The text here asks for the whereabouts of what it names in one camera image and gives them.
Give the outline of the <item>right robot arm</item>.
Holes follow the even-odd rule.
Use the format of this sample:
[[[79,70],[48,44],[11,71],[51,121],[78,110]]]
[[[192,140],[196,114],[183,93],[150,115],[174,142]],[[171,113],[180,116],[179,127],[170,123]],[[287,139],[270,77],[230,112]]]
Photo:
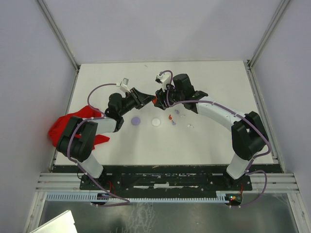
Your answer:
[[[231,132],[233,158],[226,168],[223,184],[234,190],[241,184],[241,177],[253,161],[260,157],[264,147],[271,145],[262,120],[256,112],[243,113],[230,109],[211,98],[207,93],[195,90],[187,74],[173,76],[165,70],[159,73],[156,82],[161,88],[155,93],[153,104],[162,110],[182,104],[187,110],[208,117]]]

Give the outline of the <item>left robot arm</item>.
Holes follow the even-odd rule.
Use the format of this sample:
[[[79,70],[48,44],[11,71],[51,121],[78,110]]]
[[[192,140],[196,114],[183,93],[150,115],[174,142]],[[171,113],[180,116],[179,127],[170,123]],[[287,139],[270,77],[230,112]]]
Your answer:
[[[70,117],[56,144],[56,150],[90,176],[90,182],[96,189],[105,188],[107,177],[102,174],[104,168],[92,154],[95,137],[118,132],[124,123],[123,115],[134,108],[141,109],[155,98],[135,88],[130,89],[125,97],[120,93],[111,94],[103,116],[86,119]]]

